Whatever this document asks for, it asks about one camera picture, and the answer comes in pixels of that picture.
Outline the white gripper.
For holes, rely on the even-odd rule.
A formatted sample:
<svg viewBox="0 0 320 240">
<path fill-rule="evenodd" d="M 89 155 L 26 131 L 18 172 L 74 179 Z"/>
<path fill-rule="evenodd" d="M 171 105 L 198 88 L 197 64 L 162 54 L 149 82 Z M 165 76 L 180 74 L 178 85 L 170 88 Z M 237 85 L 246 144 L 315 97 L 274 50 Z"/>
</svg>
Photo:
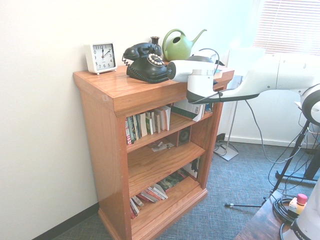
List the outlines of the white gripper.
<svg viewBox="0 0 320 240">
<path fill-rule="evenodd" d="M 223 77 L 223 70 L 218 68 L 215 74 L 213 75 L 213 84 L 216 85 L 222 77 Z"/>
</svg>

